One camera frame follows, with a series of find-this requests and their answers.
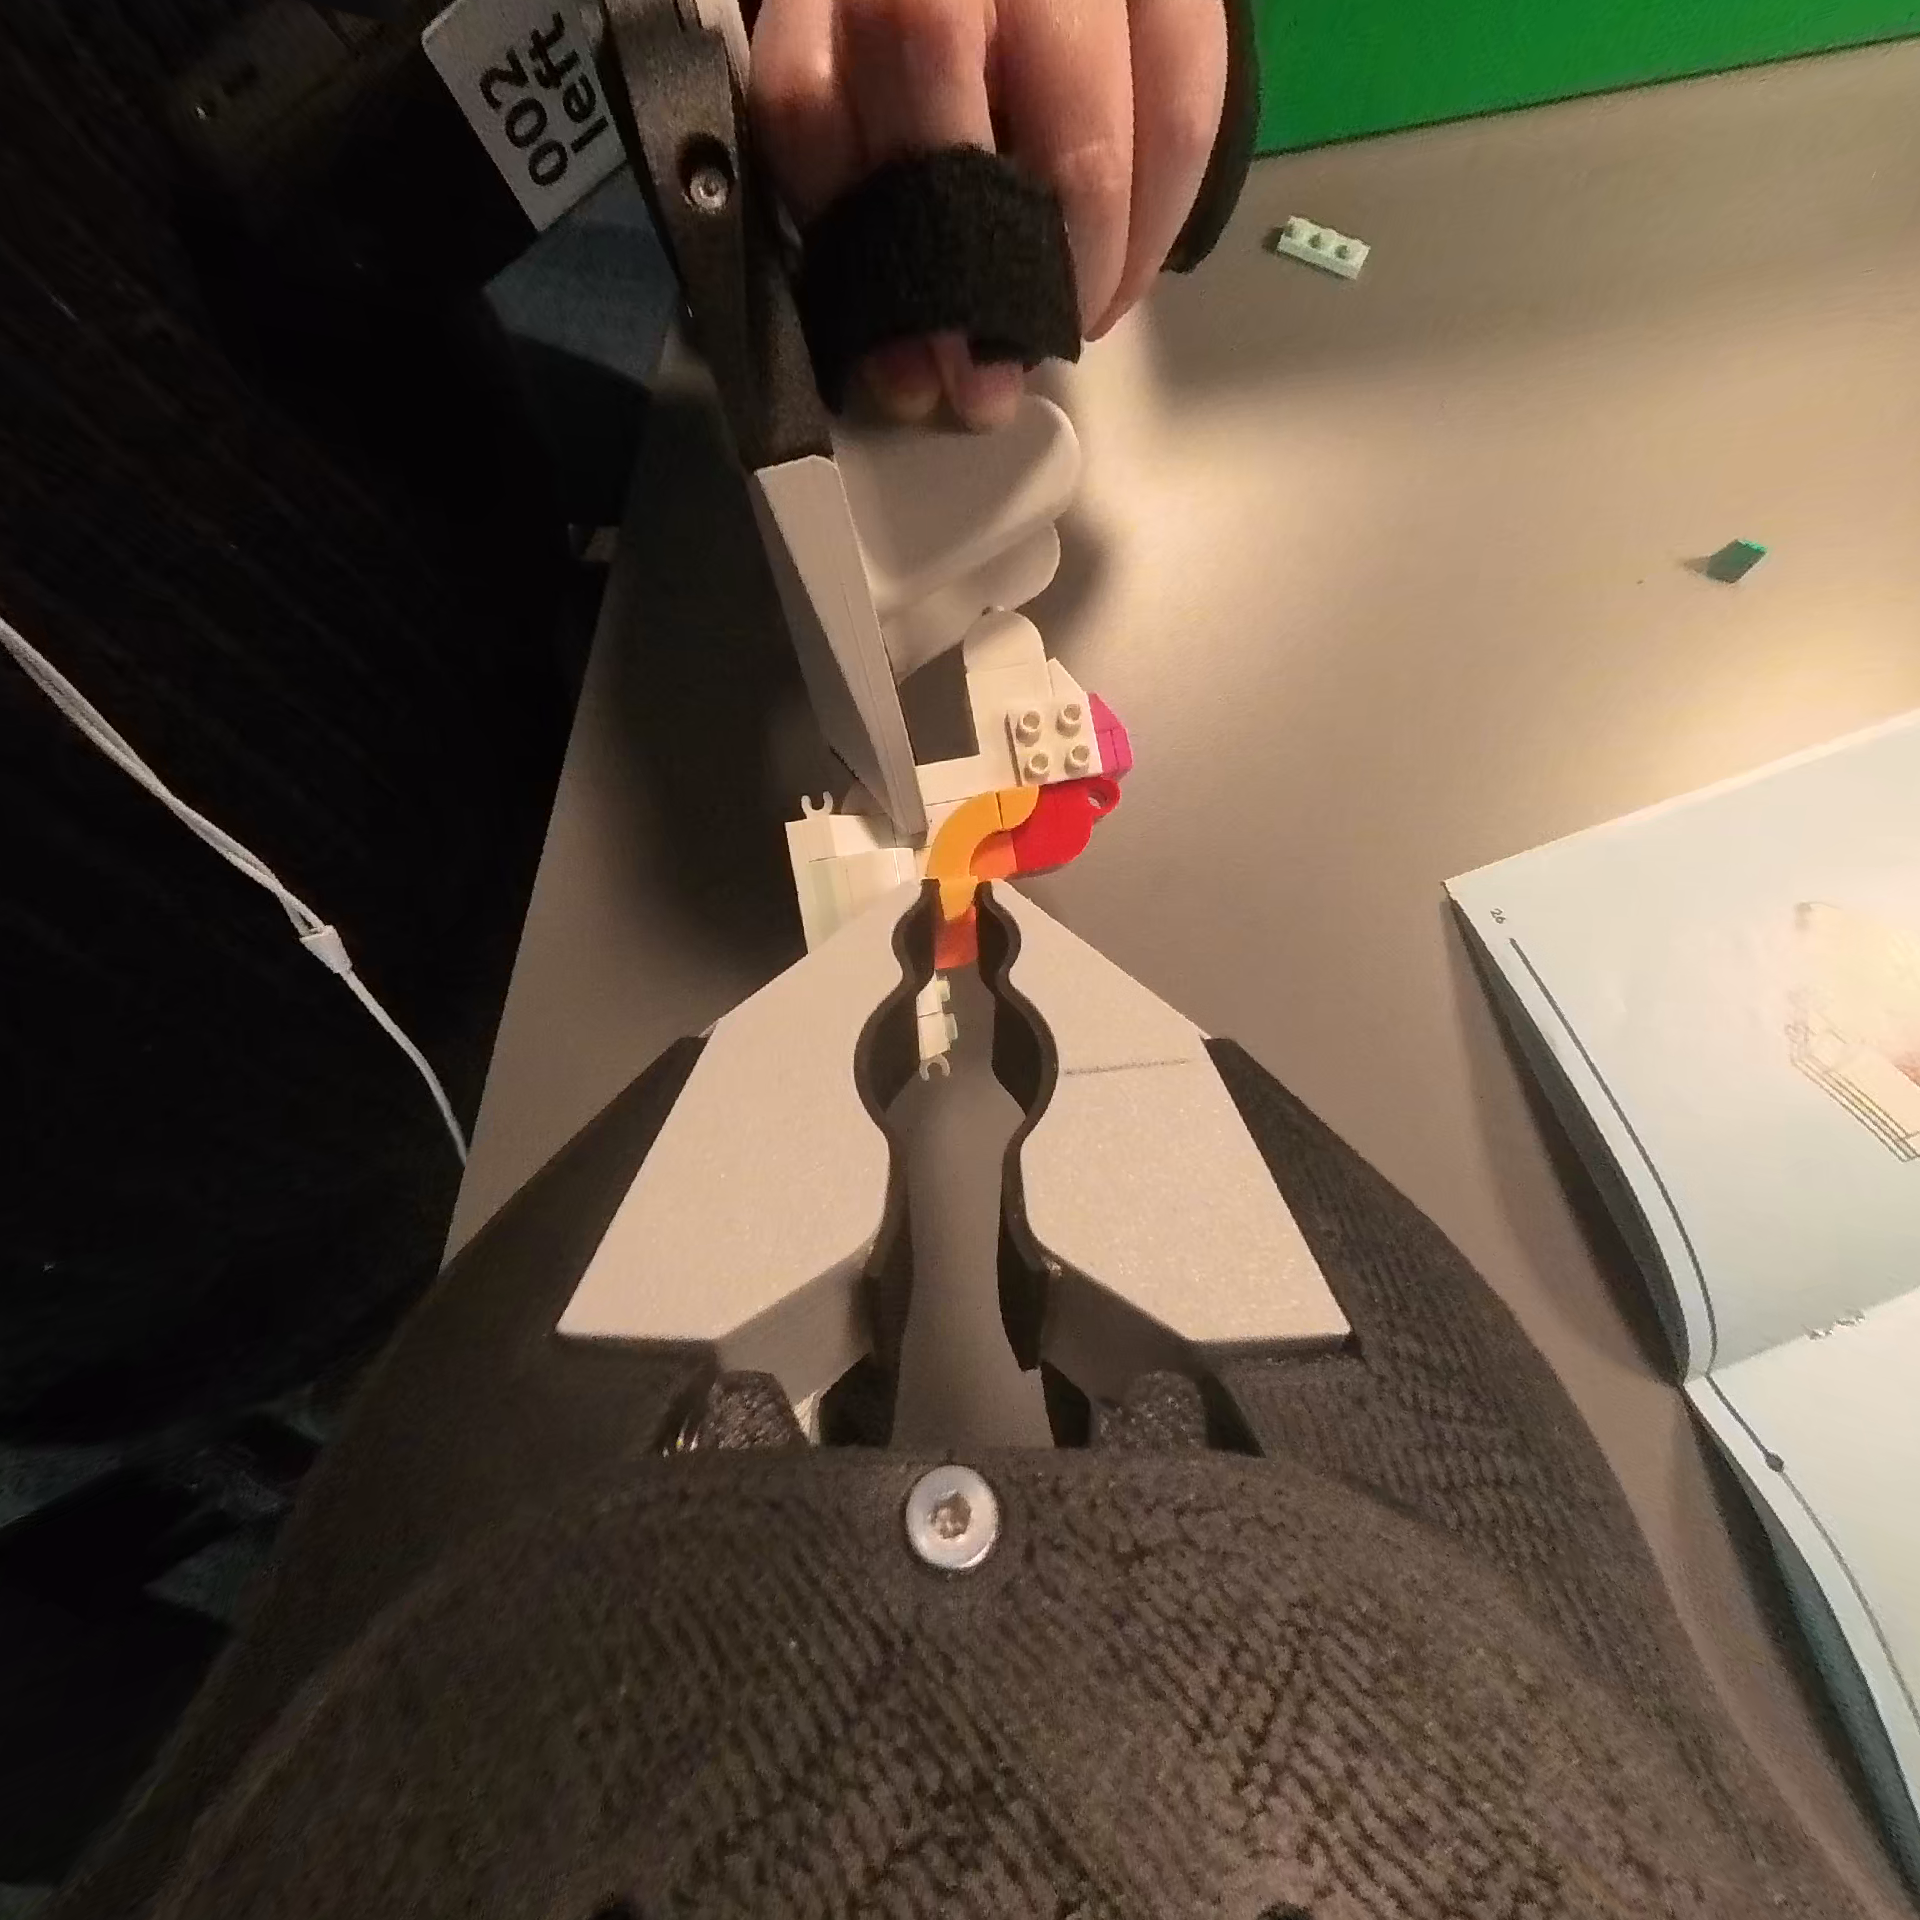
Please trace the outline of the person's left hand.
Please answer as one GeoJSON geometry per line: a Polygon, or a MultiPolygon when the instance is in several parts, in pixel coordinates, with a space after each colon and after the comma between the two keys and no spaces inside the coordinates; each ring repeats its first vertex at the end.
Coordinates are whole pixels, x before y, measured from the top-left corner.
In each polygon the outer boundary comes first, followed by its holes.
{"type": "Polygon", "coordinates": [[[1207,253],[1257,116],[1217,3],[767,3],[755,148],[826,404],[992,428],[1207,253]]]}

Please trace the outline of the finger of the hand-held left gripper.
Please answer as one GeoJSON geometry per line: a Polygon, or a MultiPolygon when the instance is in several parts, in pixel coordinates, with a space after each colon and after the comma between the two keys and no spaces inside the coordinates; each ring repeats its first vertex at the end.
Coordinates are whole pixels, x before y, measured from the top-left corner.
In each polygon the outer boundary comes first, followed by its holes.
{"type": "Polygon", "coordinates": [[[896,672],[835,463],[808,453],[753,468],[749,491],[826,747],[899,835],[922,835],[928,817],[896,672]]]}

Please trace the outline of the green board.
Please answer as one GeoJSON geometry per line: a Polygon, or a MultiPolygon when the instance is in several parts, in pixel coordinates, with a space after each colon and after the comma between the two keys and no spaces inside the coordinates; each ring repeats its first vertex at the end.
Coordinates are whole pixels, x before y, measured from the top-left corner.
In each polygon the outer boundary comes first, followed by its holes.
{"type": "Polygon", "coordinates": [[[1917,35],[1914,3],[1261,3],[1257,154],[1917,35]]]}

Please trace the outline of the lego instruction booklet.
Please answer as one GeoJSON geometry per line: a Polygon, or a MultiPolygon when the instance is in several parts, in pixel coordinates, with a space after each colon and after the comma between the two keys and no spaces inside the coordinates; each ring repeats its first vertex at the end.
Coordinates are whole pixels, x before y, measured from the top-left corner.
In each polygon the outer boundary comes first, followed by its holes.
{"type": "Polygon", "coordinates": [[[1917,717],[1446,898],[1914,1881],[1917,717]]]}

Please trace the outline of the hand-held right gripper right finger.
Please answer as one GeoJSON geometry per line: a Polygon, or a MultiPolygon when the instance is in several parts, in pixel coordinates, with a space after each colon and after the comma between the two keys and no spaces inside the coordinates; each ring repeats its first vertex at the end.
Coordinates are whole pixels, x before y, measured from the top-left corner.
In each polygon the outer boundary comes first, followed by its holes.
{"type": "Polygon", "coordinates": [[[1350,1338],[1208,1036],[1015,887],[976,898],[992,1071],[1018,1106],[999,1315],[1057,1376],[1213,1376],[1350,1338]]]}

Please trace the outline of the person's black sweater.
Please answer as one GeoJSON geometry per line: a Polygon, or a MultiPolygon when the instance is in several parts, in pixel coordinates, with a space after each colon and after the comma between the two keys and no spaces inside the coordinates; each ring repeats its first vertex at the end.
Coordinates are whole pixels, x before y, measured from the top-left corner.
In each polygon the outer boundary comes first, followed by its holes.
{"type": "MultiPolygon", "coordinates": [[[[343,937],[470,1129],[584,636],[437,4],[5,4],[5,623],[343,937]]],[[[419,1071],[2,691],[5,1448],[274,1400],[429,1283],[419,1071]]]]}

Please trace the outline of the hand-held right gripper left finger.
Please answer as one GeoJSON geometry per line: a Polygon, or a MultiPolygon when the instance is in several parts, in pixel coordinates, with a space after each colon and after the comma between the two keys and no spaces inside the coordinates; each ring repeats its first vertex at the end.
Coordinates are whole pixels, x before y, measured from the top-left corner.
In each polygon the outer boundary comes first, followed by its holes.
{"type": "Polygon", "coordinates": [[[704,1039],[560,1315],[568,1340],[766,1375],[896,1379],[912,1289],[889,1111],[921,1071],[935,884],[904,882],[704,1039]]]}

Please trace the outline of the white lego model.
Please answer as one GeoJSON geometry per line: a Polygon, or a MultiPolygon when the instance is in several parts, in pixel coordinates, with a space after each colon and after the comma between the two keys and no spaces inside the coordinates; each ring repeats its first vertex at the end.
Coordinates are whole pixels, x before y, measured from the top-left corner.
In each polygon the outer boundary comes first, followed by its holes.
{"type": "MultiPolygon", "coordinates": [[[[930,884],[978,900],[992,882],[1056,874],[1088,852],[1119,807],[1136,757],[1127,728],[1099,696],[1053,659],[1030,619],[992,611],[958,650],[976,746],[917,764],[922,835],[899,835],[851,801],[801,801],[784,827],[786,863],[806,952],[830,941],[883,896],[930,884]]],[[[890,1033],[919,1080],[949,1074],[958,1021],[952,973],[933,968],[912,1002],[912,1029],[890,1033]]]]}

